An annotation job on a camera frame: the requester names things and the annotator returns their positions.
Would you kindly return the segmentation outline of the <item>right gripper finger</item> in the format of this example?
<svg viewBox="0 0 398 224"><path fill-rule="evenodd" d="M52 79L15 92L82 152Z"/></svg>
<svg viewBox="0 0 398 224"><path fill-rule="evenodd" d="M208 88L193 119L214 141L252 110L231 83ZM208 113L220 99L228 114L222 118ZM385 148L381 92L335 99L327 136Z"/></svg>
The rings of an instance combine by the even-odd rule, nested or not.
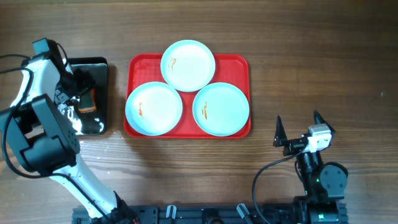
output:
<svg viewBox="0 0 398 224"><path fill-rule="evenodd" d="M327 123L326 120L324 120L324 119L322 118L322 116L320 115L320 113L319 113L317 110L315 110L315 111L313 112L313 115L314 115L315 124L325 124L325 125L327 125L328 128L330 129L331 134L335 134L335 133L336 133L335 129L334 129L332 126L330 126L330 125Z"/></svg>
<svg viewBox="0 0 398 224"><path fill-rule="evenodd" d="M276 122L276 129L275 129L275 136L274 136L273 146L274 147L282 147L282 146L286 146L287 144L288 144L287 135L285 133L285 129L284 129L284 126L282 124L281 117L278 115L277 116L277 122Z"/></svg>

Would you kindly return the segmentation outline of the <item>orange green sponge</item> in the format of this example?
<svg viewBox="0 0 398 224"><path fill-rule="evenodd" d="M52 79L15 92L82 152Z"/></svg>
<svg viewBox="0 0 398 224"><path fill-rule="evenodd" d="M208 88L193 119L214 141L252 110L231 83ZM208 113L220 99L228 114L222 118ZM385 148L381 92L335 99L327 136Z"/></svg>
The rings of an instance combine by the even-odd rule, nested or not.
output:
<svg viewBox="0 0 398 224"><path fill-rule="evenodd" d="M97 110L95 102L95 89L80 96L78 110L81 113L90 113Z"/></svg>

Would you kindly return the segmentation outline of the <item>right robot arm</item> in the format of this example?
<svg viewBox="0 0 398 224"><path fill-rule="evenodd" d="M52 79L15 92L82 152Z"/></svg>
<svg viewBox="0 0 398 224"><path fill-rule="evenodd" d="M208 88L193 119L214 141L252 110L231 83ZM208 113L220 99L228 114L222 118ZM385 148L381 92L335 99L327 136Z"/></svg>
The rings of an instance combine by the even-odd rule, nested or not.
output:
<svg viewBox="0 0 398 224"><path fill-rule="evenodd" d="M337 162L323 162L321 152L331 146L336 131L315 110L315 124L300 138L288 139L280 117L277 118L273 146L283 147L284 156L296 159L295 170L305 195L291 205L291 223L348 223L345 197L348 170Z"/></svg>

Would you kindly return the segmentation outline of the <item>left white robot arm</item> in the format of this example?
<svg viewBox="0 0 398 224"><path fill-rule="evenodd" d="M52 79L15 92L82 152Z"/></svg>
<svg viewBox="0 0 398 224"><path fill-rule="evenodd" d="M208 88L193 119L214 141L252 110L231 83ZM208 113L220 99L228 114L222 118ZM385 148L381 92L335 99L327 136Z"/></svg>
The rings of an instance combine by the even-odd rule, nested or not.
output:
<svg viewBox="0 0 398 224"><path fill-rule="evenodd" d="M83 161L80 135L106 130L108 63L103 57L68 58L56 41L33 43L23 56L21 88L1 112L1 147L6 164L28 179L50 178L85 208L89 223L138 223L139 217Z"/></svg>

